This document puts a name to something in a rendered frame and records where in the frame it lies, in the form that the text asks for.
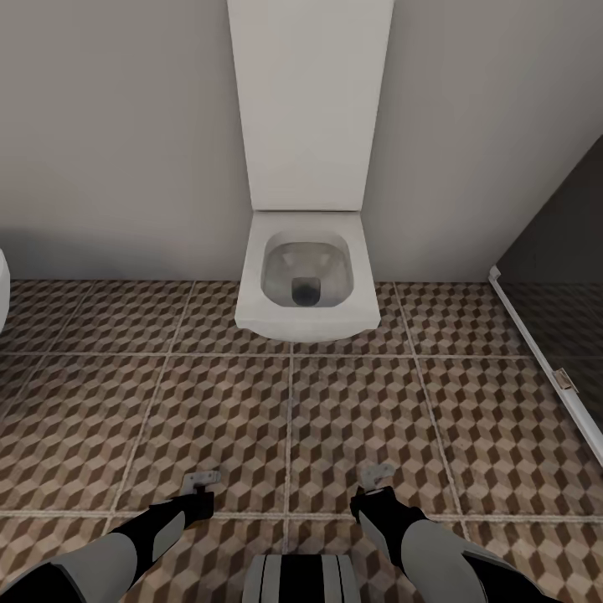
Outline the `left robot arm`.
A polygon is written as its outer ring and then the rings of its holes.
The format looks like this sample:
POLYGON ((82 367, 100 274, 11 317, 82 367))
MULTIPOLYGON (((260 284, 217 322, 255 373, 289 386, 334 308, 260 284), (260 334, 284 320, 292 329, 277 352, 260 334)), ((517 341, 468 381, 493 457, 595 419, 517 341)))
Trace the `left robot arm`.
POLYGON ((187 473, 179 497, 152 503, 94 542, 37 563, 0 590, 0 603, 117 603, 184 529, 214 516, 214 492, 195 487, 220 482, 219 471, 187 473))

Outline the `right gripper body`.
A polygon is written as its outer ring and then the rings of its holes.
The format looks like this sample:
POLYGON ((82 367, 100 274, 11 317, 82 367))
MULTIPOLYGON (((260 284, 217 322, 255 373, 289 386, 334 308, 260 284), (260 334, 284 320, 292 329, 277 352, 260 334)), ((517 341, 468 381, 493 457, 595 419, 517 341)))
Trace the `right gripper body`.
MULTIPOLYGON (((386 489, 387 494, 391 495, 396 501, 396 496, 394 493, 394 489, 391 486, 387 486, 387 487, 382 487, 382 489, 386 489)), ((360 519, 359 519, 359 509, 363 507, 363 503, 366 501, 365 497, 365 493, 363 493, 362 495, 356 495, 355 497, 351 498, 351 509, 353 512, 353 516, 356 518, 357 523, 359 525, 361 525, 360 523, 360 519)))

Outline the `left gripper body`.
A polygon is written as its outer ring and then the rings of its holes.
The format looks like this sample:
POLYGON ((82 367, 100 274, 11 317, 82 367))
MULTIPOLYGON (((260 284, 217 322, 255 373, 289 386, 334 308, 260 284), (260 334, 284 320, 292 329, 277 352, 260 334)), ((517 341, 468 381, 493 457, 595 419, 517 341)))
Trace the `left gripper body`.
POLYGON ((181 496, 183 501, 188 501, 191 506, 191 525, 197 520, 210 519, 214 516, 214 492, 203 492, 181 496))

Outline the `robot trunk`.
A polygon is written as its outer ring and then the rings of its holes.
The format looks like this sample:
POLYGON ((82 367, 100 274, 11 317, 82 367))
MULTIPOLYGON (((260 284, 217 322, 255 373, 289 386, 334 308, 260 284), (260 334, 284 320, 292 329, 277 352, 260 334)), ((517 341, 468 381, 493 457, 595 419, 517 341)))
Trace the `robot trunk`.
POLYGON ((361 597, 347 554, 255 554, 242 603, 361 603, 361 597))

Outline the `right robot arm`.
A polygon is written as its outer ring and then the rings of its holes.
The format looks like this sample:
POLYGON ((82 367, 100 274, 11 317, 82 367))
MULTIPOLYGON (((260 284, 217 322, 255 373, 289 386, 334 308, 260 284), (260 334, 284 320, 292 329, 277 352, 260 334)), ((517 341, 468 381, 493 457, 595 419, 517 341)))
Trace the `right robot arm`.
POLYGON ((381 464, 360 471, 365 493, 351 509, 366 537, 399 567, 425 603, 562 603, 491 551, 476 546, 406 507, 391 486, 375 482, 394 475, 381 464))

